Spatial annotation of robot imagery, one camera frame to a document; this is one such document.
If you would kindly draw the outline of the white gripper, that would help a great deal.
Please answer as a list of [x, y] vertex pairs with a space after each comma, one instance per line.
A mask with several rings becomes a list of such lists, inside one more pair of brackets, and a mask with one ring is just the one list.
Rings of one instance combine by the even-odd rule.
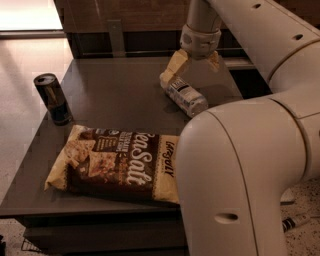
[[198, 32], [188, 25], [184, 25], [180, 37], [180, 47], [182, 49], [174, 52], [166, 69], [160, 74], [160, 82], [170, 84], [185, 69], [189, 62], [189, 56], [196, 60], [207, 58], [207, 62], [213, 71], [218, 72], [220, 68], [219, 55], [215, 50], [220, 36], [220, 30]]

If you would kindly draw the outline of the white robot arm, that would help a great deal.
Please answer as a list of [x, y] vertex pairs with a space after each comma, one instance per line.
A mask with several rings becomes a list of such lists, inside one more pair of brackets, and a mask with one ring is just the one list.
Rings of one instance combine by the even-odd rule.
[[280, 198], [320, 172], [320, 32], [274, 0], [191, 0], [181, 47], [202, 59], [225, 24], [271, 94], [203, 111], [176, 153], [190, 256], [286, 256]]

